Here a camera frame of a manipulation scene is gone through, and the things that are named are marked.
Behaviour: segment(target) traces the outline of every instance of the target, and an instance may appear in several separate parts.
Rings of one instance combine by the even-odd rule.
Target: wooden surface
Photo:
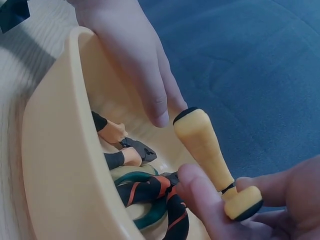
[[[22,117],[28,98],[78,25],[74,9],[64,0],[28,4],[31,17],[0,33],[0,240],[36,239],[21,167]]]

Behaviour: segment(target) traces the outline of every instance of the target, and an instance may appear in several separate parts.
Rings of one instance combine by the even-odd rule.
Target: toy figure
[[[178,196],[177,173],[151,175],[131,172],[122,181],[115,182],[116,189],[125,207],[139,203],[151,203],[150,211],[134,223],[138,229],[148,227],[162,219],[167,211],[168,228],[164,240],[185,240],[189,232],[189,217],[186,204]]]
[[[210,118],[203,110],[197,107],[184,110],[174,119],[173,128],[216,190],[222,193],[224,211],[230,219],[243,221],[259,211],[263,205],[260,190],[250,186],[237,192]]]
[[[189,232],[186,204],[177,195],[177,173],[158,174],[148,163],[157,154],[140,141],[128,136],[123,124],[113,123],[91,111],[98,135],[119,152],[104,153],[105,160],[122,203],[127,208],[134,204],[150,203],[150,210],[133,220],[139,230],[159,223],[168,216],[164,240],[185,240]]]
[[[128,136],[123,123],[116,124],[108,121],[94,111],[91,111],[91,114],[98,135],[107,143],[116,144]]]

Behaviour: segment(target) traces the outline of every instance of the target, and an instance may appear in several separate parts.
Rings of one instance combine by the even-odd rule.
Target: black object
[[[193,107],[189,107],[188,109],[182,111],[181,113],[179,113],[178,116],[176,116],[173,120],[173,125],[176,123],[176,121],[178,121],[179,119],[182,119],[184,116],[186,116],[187,114],[189,113],[192,113],[193,111],[199,109],[198,107],[196,106],[193,106]]]
[[[118,151],[116,153],[104,153],[104,158],[110,170],[125,164],[125,156],[122,151]]]
[[[160,174],[160,176],[165,177],[167,179],[169,179],[171,185],[175,186],[179,183],[179,178],[178,178],[178,172],[164,172],[162,174]]]
[[[108,120],[100,116],[98,113],[94,111],[91,111],[91,114],[93,117],[95,129],[97,132],[100,132],[102,129],[104,129],[107,126]]]
[[[157,158],[156,152],[140,141],[125,137],[119,144],[123,148],[133,147],[138,152],[143,162],[150,163]]]
[[[237,222],[242,222],[244,220],[247,220],[248,218],[251,218],[262,208],[263,205],[264,205],[263,200],[257,202],[255,205],[251,206],[246,211],[244,211],[239,216],[237,216],[234,220]]]
[[[6,33],[30,17],[28,0],[7,0],[0,7],[0,28]]]

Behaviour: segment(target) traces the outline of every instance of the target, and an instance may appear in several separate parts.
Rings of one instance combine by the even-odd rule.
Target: black hammer tip
[[[255,205],[253,205],[248,210],[244,211],[242,214],[240,214],[238,217],[236,217],[234,220],[236,222],[242,222],[248,218],[251,218],[253,215],[255,215],[262,208],[263,204],[264,204],[263,200],[257,202]]]
[[[176,123],[176,121],[178,121],[179,119],[182,119],[184,116],[188,115],[189,113],[192,113],[193,111],[199,109],[196,106],[193,107],[189,107],[188,109],[182,111],[181,113],[179,113],[178,116],[175,117],[175,119],[173,120],[173,125]]]

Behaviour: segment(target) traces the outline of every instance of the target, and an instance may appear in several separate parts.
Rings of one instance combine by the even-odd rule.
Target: fingernail
[[[253,179],[247,176],[239,177],[235,181],[235,185],[239,190],[243,190],[249,186],[252,186],[252,184],[253,184]]]
[[[168,111],[165,111],[161,116],[159,116],[155,120],[155,125],[158,128],[163,128],[168,124],[168,122],[169,122],[169,114],[168,114]]]

